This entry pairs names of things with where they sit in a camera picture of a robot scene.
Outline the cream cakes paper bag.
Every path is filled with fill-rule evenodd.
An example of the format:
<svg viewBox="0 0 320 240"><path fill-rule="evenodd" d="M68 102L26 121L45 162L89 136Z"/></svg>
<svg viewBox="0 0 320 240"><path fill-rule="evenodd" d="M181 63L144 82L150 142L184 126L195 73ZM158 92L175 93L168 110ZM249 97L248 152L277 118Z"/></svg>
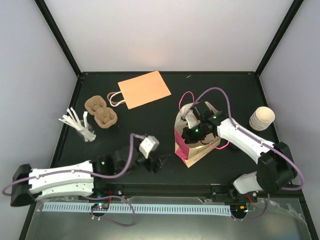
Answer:
<svg viewBox="0 0 320 240"><path fill-rule="evenodd" d="M221 138L211 133L203 141L186 144L182 138L182 132L187 125L181 120L181 116L191 107L192 103L182 105L182 101L183 99L181 98L178 104L179 111L174 123L174 152L190 168L212 150L222 150L228 147L230 142L227 141L221 144Z"/></svg>

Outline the brown pulp cup carriers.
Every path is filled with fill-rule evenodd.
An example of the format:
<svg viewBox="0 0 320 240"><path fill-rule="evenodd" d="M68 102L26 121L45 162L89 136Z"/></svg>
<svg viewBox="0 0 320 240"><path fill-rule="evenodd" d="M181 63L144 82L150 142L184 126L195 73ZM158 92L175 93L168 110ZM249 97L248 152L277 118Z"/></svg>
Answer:
<svg viewBox="0 0 320 240"><path fill-rule="evenodd" d="M92 96L86 100L84 107L102 129L108 129L118 121L116 112L107 107L106 101L100 95Z"/></svg>

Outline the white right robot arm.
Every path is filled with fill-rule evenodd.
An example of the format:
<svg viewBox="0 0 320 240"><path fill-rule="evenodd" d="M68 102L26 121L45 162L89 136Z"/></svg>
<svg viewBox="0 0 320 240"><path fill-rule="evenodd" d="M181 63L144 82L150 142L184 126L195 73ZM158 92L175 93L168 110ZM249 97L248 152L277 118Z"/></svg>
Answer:
<svg viewBox="0 0 320 240"><path fill-rule="evenodd" d="M223 111L210 109L206 102L185 105L180 119L186 123L181 137L186 144L204 143L209 135L220 137L246 153L257 165L256 171L236 178L228 187L228 198L240 201L249 192L274 194L298 175L291 165L287 144L265 140L239 125Z"/></svg>

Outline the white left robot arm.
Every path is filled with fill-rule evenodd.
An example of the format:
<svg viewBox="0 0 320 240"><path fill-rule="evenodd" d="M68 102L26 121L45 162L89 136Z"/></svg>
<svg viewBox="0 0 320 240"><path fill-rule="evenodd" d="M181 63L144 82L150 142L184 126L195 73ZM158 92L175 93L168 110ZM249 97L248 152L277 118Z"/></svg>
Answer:
<svg viewBox="0 0 320 240"><path fill-rule="evenodd" d="M155 150L145 158L137 148L130 150L126 146L112 154L69 166L38 169L22 164L12 177L10 206L23 207L42 199L65 196L101 200L108 192L104 180L122 170L129 173L139 167L157 173L169 157Z"/></svg>

